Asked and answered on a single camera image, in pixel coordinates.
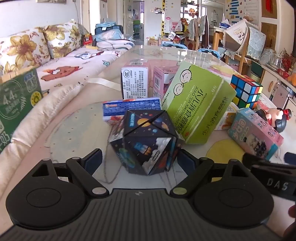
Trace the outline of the dark space folding cube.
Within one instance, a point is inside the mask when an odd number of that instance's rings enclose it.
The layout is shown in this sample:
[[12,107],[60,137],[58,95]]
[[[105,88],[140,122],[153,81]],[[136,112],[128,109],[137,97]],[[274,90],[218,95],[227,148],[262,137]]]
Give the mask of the dark space folding cube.
[[154,175],[169,171],[184,139],[165,110],[127,110],[109,143],[126,171]]

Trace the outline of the floral pillow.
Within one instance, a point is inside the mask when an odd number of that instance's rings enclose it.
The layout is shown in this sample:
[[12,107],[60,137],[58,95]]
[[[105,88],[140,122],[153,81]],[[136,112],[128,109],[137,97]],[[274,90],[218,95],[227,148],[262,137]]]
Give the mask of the floral pillow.
[[43,27],[43,34],[52,59],[65,57],[81,47],[81,33],[75,21]]
[[42,28],[32,28],[1,37],[1,75],[33,66],[51,59]]

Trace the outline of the cardboard storage box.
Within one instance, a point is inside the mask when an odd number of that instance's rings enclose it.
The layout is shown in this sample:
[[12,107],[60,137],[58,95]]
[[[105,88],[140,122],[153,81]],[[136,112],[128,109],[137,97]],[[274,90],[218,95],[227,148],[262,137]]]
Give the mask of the cardboard storage box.
[[43,98],[35,68],[1,77],[1,151],[31,109]]

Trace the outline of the green medicine box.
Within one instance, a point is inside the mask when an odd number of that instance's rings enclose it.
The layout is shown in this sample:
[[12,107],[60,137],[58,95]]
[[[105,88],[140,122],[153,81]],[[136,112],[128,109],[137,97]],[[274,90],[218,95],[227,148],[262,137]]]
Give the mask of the green medicine box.
[[162,99],[186,144],[203,145],[236,95],[222,77],[183,61]]

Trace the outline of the blue white medicine box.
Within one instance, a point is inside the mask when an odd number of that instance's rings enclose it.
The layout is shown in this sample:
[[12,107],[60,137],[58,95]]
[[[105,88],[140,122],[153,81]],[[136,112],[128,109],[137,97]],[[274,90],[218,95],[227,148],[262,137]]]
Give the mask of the blue white medicine box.
[[109,125],[119,123],[128,110],[161,110],[158,97],[105,101],[102,104],[103,121]]

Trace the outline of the colourful rubiks cube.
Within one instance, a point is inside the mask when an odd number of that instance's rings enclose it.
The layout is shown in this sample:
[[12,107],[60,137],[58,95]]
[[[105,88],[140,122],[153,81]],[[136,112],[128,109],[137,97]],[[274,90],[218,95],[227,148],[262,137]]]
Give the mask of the colourful rubiks cube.
[[248,76],[241,74],[232,75],[230,85],[236,91],[232,102],[238,108],[254,109],[257,106],[263,86]]

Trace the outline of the red snack box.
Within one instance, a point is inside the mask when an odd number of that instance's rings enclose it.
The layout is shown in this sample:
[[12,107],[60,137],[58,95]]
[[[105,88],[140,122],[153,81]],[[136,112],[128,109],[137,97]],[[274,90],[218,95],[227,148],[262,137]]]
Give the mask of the red snack box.
[[93,37],[91,34],[85,34],[83,37],[83,45],[84,46],[92,46]]

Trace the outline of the orange white medicine box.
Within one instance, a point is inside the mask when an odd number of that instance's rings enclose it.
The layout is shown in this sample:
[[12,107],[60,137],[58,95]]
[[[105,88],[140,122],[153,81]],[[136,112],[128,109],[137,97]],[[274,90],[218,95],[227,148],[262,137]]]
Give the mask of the orange white medicine box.
[[215,127],[215,130],[221,131],[221,130],[228,130],[229,128],[231,128],[238,109],[239,108],[236,106],[236,104],[231,102],[229,107],[227,107],[221,120],[218,122],[217,126]]

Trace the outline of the red black doll figurine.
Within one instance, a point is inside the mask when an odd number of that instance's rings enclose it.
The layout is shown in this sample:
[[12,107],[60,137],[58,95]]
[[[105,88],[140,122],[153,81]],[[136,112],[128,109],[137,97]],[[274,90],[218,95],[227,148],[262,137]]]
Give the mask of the red black doll figurine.
[[256,113],[278,133],[281,133],[285,130],[287,122],[292,117],[292,111],[288,108],[270,108],[268,110],[259,109],[256,111]]

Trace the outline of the floral pillow middle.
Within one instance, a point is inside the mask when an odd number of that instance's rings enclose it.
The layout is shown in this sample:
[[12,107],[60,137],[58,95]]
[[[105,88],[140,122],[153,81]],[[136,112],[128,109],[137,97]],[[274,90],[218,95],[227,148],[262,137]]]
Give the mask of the floral pillow middle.
[[42,28],[32,28],[1,37],[1,75],[33,66],[51,59]]

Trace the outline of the cartoon print sofa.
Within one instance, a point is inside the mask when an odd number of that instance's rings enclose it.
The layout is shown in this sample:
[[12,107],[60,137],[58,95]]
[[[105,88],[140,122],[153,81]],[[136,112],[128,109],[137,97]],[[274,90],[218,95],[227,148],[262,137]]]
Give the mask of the cartoon print sofa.
[[81,47],[67,56],[50,59],[35,68],[43,98],[31,109],[14,131],[11,142],[1,151],[1,192],[4,192],[27,152],[52,119],[80,92],[83,84],[133,47],[119,30],[92,36],[92,46],[83,45],[88,31],[78,23]]

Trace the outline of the pink blue doll box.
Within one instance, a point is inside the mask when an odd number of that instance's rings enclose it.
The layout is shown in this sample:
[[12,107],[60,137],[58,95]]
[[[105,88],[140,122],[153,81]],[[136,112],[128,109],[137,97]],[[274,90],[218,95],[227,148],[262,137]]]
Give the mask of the pink blue doll box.
[[266,160],[284,141],[280,133],[250,108],[237,111],[228,134],[245,152]]

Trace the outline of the pink small carton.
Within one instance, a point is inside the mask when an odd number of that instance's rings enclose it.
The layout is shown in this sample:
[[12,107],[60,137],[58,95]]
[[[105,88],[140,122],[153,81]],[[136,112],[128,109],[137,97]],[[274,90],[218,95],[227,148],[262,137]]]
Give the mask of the pink small carton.
[[171,81],[175,77],[179,66],[154,67],[153,70],[153,97],[163,99]]

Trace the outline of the wooden chair with cover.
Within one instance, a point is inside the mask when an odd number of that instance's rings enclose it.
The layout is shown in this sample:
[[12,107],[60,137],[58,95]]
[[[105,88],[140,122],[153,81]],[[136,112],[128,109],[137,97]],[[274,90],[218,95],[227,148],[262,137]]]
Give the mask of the wooden chair with cover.
[[226,49],[225,63],[229,60],[239,62],[238,72],[241,73],[244,64],[259,60],[264,49],[266,35],[254,24],[241,20],[227,28],[223,34],[223,47]]

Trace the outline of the white pink tall box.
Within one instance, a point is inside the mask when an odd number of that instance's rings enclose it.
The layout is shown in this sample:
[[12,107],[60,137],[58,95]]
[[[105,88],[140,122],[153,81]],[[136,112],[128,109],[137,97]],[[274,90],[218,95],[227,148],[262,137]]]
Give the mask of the white pink tall box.
[[121,68],[121,90],[123,99],[148,98],[149,68],[144,65]]

